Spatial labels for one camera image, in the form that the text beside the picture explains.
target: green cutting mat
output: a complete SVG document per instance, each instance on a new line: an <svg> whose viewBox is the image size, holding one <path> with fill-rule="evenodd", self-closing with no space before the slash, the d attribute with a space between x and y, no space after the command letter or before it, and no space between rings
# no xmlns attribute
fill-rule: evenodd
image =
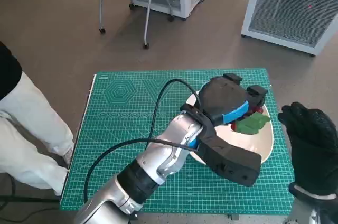
<svg viewBox="0 0 338 224"><path fill-rule="evenodd" d="M184 168L169 176L146 201L143 212L289 214L293 197L288 193L288 184L293 181L293 170L265 69L99 72L93 83L61 208L81 208L87 171L102 152L119 142L148 136L157 95L168 80L184 79L198 90L210 78L225 72L243 77L244 87L260 84L269 90L266 105L272 118L275 144L256 184L247 188L220 178L189 156ZM179 83L169 87L159 108L155 135L161 134L180 112L181 104L190 94ZM145 144L125 146L102 160L92 174L90 196L144 147Z"/></svg>

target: black glove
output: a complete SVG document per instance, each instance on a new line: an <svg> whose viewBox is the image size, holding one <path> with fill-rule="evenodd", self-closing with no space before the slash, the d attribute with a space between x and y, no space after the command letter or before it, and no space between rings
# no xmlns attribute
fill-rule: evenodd
<svg viewBox="0 0 338 224"><path fill-rule="evenodd" d="M314 195L337 195L338 136L331 119L321 110L307 109L298 102L284 106L278 119L286 126L291 141L294 184ZM293 194L320 207L338 223L338 199L315 200Z"/></svg>

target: chair wheel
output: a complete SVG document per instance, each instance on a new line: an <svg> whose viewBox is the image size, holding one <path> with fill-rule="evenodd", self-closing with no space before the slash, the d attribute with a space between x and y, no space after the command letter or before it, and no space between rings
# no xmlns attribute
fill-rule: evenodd
<svg viewBox="0 0 338 224"><path fill-rule="evenodd" d="M130 4L129 4L130 10L134 10L134 9L137 8L137 7L138 7L138 6L135 5L135 4L133 4L133 3L130 3Z"/></svg>
<svg viewBox="0 0 338 224"><path fill-rule="evenodd" d="M175 16L174 15L169 15L168 21L173 22L174 20L175 20Z"/></svg>

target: hexagon pattern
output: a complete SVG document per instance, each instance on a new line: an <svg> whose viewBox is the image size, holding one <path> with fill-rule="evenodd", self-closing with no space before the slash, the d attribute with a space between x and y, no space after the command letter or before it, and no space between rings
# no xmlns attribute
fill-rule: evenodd
<svg viewBox="0 0 338 224"><path fill-rule="evenodd" d="M131 80L114 80L104 90L107 102L111 105L126 105L136 93Z"/></svg>

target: cable on floor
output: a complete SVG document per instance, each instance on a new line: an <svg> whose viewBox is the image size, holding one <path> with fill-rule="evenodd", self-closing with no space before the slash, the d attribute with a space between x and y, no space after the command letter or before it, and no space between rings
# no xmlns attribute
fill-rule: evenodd
<svg viewBox="0 0 338 224"><path fill-rule="evenodd" d="M40 212L46 212L46 211L54 211L54 210L58 210L58 209L59 208L57 208L57 207L50 207L50 208L45 208L45 209L41 209L41 210L38 210L38 211L34 211L34 212L31 212L30 214L28 214L22 220L10 220L10 219L4 218L4 217L0 217L0 220L6 221L6 222L9 222L9 223L24 223L26 220L28 220L30 217L32 217L35 214L38 214Z"/></svg>

